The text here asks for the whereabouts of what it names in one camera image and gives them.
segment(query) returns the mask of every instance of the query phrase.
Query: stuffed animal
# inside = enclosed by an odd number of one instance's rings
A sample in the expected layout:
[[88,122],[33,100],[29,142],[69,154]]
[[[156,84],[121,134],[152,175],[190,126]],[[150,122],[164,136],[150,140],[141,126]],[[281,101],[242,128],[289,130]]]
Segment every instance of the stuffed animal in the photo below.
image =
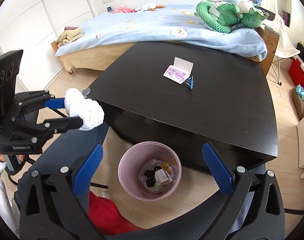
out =
[[231,33],[231,26],[243,17],[241,10],[231,3],[207,0],[196,6],[194,15],[199,16],[211,30],[220,33]]
[[156,8],[165,8],[164,5],[156,5],[156,3],[148,3],[135,9],[136,12],[155,11]]
[[249,0],[223,0],[229,2],[243,12],[241,23],[248,28],[257,28],[263,24],[263,21],[268,18],[262,10],[255,7],[252,1]]
[[202,0],[196,7],[196,15],[212,30],[221,33],[230,33],[231,26],[239,22],[248,28],[257,28],[267,19],[248,0]]
[[115,11],[111,12],[111,13],[130,13],[130,12],[135,12],[135,10],[131,7],[128,6],[120,6],[118,8],[116,8]]

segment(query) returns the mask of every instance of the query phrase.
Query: open card box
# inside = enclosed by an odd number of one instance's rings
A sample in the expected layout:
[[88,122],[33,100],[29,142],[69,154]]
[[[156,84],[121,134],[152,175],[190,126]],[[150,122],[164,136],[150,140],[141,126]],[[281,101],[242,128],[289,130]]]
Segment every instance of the open card box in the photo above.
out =
[[182,84],[191,75],[193,63],[184,59],[175,57],[173,65],[170,65],[165,73],[164,77],[167,77],[176,83]]

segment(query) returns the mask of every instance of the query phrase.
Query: bed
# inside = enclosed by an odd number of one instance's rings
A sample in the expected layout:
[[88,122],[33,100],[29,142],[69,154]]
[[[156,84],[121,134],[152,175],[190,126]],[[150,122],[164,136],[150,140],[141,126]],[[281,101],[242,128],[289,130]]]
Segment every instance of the bed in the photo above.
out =
[[84,36],[58,48],[52,47],[65,69],[105,70],[138,41],[185,42],[220,49],[261,63],[267,74],[273,61],[279,35],[269,28],[234,27],[230,34],[208,30],[194,16],[195,5],[168,5],[156,11],[103,13],[79,27]]

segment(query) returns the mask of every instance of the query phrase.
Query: red cloth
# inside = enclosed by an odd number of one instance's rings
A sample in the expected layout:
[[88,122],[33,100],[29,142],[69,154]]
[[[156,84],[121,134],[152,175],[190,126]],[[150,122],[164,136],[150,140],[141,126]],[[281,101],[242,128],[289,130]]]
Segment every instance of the red cloth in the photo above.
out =
[[300,84],[302,87],[304,87],[304,71],[300,65],[301,62],[299,59],[294,59],[288,73],[290,74],[290,77],[293,80],[295,86]]
[[112,200],[98,197],[92,191],[89,195],[89,218],[103,235],[143,230],[125,219]]

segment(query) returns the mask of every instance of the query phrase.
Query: person's leg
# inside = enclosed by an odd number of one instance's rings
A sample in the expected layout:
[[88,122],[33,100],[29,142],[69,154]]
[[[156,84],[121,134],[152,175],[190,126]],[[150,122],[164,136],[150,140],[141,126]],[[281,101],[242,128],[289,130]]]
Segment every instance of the person's leg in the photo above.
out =
[[[32,171],[37,170],[42,174],[51,174],[60,171],[63,166],[71,166],[77,158],[86,155],[93,146],[98,143],[102,145],[107,132],[108,125],[104,122],[90,131],[69,130],[61,134],[18,180],[18,190],[14,194],[14,199],[19,209],[21,209],[25,189]],[[78,200],[88,211],[89,191],[80,195]]]

